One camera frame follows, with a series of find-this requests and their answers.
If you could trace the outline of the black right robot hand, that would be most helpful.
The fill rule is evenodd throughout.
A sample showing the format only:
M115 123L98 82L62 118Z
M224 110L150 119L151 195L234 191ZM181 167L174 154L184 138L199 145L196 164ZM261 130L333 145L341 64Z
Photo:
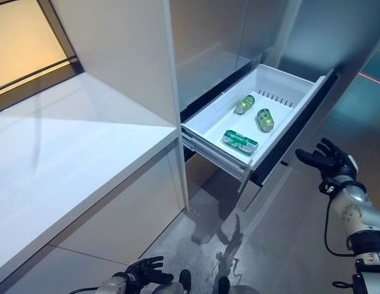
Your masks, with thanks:
M355 163L346 152L327 138L322 138L312 153L296 149L295 155L299 161L318 169L322 179L337 176L348 176L353 180L357 178L358 168Z

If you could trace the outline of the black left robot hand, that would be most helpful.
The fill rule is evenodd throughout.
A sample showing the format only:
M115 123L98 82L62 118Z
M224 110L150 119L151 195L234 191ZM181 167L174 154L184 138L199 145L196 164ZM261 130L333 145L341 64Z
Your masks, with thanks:
M163 256L142 258L130 264L125 273L132 277L134 285L168 284L173 280L173 275L162 270Z

